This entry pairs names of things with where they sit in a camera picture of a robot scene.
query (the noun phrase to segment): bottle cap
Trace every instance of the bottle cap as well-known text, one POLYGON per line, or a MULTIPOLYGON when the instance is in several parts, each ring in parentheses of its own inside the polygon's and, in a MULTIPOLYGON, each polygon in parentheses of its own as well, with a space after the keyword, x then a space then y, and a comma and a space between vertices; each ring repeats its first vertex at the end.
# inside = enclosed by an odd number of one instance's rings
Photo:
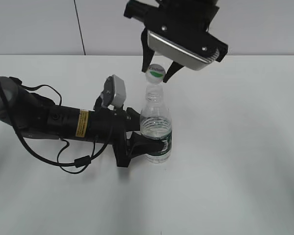
POLYGON ((166 70, 157 64, 150 65, 146 72, 146 79, 152 84, 159 84, 163 81, 166 75, 166 70))

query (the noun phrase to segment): plastic bottle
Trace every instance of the plastic bottle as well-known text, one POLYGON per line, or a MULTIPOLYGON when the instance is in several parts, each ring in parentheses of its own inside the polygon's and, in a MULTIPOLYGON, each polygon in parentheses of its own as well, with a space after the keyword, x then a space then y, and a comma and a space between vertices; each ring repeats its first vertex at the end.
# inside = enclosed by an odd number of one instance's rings
POLYGON ((141 133, 143 136, 162 140, 164 148, 161 152, 146 154, 152 163, 165 162, 172 149, 172 119, 163 99, 161 82, 166 71, 160 65, 150 65, 146 78, 149 82, 146 89, 146 105, 141 112, 141 133))

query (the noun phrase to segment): table surface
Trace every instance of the table surface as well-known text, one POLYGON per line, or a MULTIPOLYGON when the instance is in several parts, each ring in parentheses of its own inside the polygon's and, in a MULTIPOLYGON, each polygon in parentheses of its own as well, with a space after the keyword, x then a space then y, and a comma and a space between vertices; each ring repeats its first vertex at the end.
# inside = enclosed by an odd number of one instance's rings
MULTIPOLYGON (((0 75, 49 84, 63 105, 91 110, 116 74, 126 84, 125 107, 140 110, 141 62, 0 56, 0 75)), ((164 91, 173 150, 160 165, 136 158, 129 169, 117 168, 109 146, 83 174, 69 175, 33 158, 0 122, 0 235, 294 235, 294 56, 227 56, 180 71, 164 91)), ((58 101, 48 89, 39 93, 58 101)), ((28 143, 53 160, 63 146, 28 143)), ((91 149, 72 141, 62 161, 91 149)))

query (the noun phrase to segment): yellow label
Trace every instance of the yellow label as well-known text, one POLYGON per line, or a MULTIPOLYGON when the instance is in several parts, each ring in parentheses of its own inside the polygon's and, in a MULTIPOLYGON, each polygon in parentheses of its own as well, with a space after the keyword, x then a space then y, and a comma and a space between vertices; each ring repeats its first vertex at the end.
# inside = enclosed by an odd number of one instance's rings
POLYGON ((84 138, 88 124, 88 111, 80 110, 78 124, 76 129, 76 137, 84 138))

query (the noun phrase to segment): black cable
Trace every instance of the black cable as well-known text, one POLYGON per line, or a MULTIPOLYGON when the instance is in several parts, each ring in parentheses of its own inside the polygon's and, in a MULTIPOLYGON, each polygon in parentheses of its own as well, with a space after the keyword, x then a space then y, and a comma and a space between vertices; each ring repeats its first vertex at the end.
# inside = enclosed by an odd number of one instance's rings
MULTIPOLYGON (((26 143, 26 141, 24 140, 19 128, 17 127, 17 124, 16 124, 16 121, 14 120, 14 117, 13 117, 13 113, 10 109, 10 106, 9 106, 9 102, 5 96, 5 93, 3 91, 3 88, 1 86, 1 83, 0 83, 0 97, 2 99, 2 102, 4 104, 4 107, 6 109, 6 112, 8 114, 8 117, 11 121, 11 125, 13 127, 13 130, 16 134, 16 136, 18 137, 19 141, 21 142, 21 144, 23 145, 23 147, 32 155, 34 156, 35 158, 37 158, 38 160, 41 160, 42 162, 45 162, 49 165, 54 165, 54 166, 59 166, 59 167, 70 167, 70 166, 75 166, 76 168, 79 168, 80 166, 83 166, 84 168, 81 170, 81 171, 84 171, 87 166, 90 164, 90 162, 92 160, 94 160, 95 158, 97 158, 101 153, 103 153, 103 151, 106 149, 107 145, 109 144, 110 142, 110 139, 111 139, 111 136, 112 136, 112 132, 113 132, 113 125, 111 125, 111 128, 110 128, 110 132, 109 132, 109 136, 106 140, 106 142, 104 143, 104 145, 102 146, 102 148, 98 151, 98 153, 96 153, 94 155, 94 151, 95 149, 93 149, 93 152, 92 152, 92 156, 87 158, 84 157, 84 158, 80 158, 80 159, 76 159, 74 163, 59 163, 58 162, 58 158, 57 158, 57 162, 54 162, 54 161, 51 161, 49 159, 46 159, 40 155, 38 155, 34 150, 32 150, 29 145, 26 143)), ((58 157, 60 156, 60 154, 66 149, 69 147, 68 146, 65 146, 63 149, 60 150, 59 154, 58 154, 58 157)))
POLYGON ((21 85, 22 88, 24 88, 25 90, 28 90, 30 92, 34 92, 42 87, 49 87, 50 89, 52 89, 54 92, 56 92, 58 94, 58 96, 60 97, 60 102, 59 102, 59 106, 62 105, 62 95, 55 89, 53 88, 52 86, 49 86, 49 85, 46 85, 46 84, 43 84, 43 85, 39 85, 37 87, 27 87, 27 86, 23 86, 21 85))
MULTIPOLYGON (((70 143, 69 143, 67 140, 64 140, 64 139, 61 138, 61 141, 65 142, 66 145, 60 150, 60 152, 59 152, 58 155, 57 155, 57 162, 58 162, 58 163, 59 163, 59 157, 60 157, 60 154, 70 146, 70 143)), ((93 147, 93 153, 92 153, 92 154, 94 154, 94 151, 95 151, 95 142, 94 142, 94 147, 93 147)), ((88 166, 89 166, 89 164, 86 165, 86 166, 84 166, 83 169, 81 169, 80 171, 77 171, 77 172, 68 171, 68 170, 64 169, 63 167, 61 167, 61 166, 60 166, 60 168, 61 168, 63 171, 65 171, 66 173, 69 173, 69 174, 72 174, 72 175, 78 175, 78 174, 84 172, 84 171, 87 169, 88 166)))
POLYGON ((50 164, 50 165, 54 165, 54 166, 62 166, 62 167, 70 167, 70 166, 76 166, 76 163, 57 163, 57 162, 54 162, 54 161, 51 161, 51 160, 48 160, 44 157, 41 157, 40 155, 38 155, 36 152, 34 152, 34 150, 32 150, 29 145, 26 143, 26 141, 24 140, 19 128, 17 127, 17 124, 16 124, 16 121, 14 120, 14 117, 13 117, 13 113, 10 109, 10 106, 9 106, 9 102, 5 96, 5 93, 2 89, 2 86, 1 86, 1 83, 0 83, 0 97, 2 99, 2 102, 4 104, 4 107, 6 109, 6 112, 8 114, 8 117, 11 121, 11 124, 12 124, 12 127, 14 129, 14 132, 16 134, 16 136, 19 138, 19 141, 21 142, 21 144, 23 145, 23 147, 31 154, 33 155, 35 158, 37 158, 38 160, 41 160, 42 162, 45 162, 47 164, 50 164))
MULTIPOLYGON (((111 139, 111 136, 112 136, 112 132, 113 132, 113 127, 112 127, 112 125, 111 125, 110 132, 109 132, 109 136, 108 136, 106 142, 103 144, 103 146, 101 147, 101 149, 100 149, 95 155, 94 155, 94 152, 95 152, 95 147, 96 147, 96 141, 93 142, 94 147, 93 147, 93 151, 92 151, 92 155, 91 155, 90 161, 96 159, 97 157, 99 157, 99 156, 103 153, 103 151, 106 149, 106 147, 108 146, 108 144, 109 144, 109 142, 110 142, 110 139, 111 139)), ((60 152, 58 153, 58 155, 57 155, 57 162, 59 162, 59 157, 60 157, 61 153, 62 153, 64 150, 66 150, 66 149, 70 146, 70 143, 69 143, 67 140, 61 138, 61 141, 65 142, 66 145, 65 145, 65 146, 60 150, 60 152)), ((63 167, 61 167, 61 166, 60 166, 60 168, 61 168, 63 171, 69 173, 69 174, 77 175, 77 174, 82 173, 84 170, 86 170, 86 168, 87 168, 88 166, 89 166, 89 164, 86 165, 86 166, 84 166, 83 169, 81 169, 80 171, 77 171, 77 172, 68 171, 68 170, 64 169, 63 167)))
POLYGON ((94 152, 92 153, 91 157, 90 157, 90 161, 96 159, 97 157, 100 156, 101 153, 103 153, 103 151, 106 149, 106 147, 108 146, 111 136, 112 136, 112 132, 113 132, 113 126, 111 125, 110 127, 110 132, 108 135, 108 138, 106 140, 106 142, 103 144, 103 146, 101 147, 101 149, 94 155, 94 152))

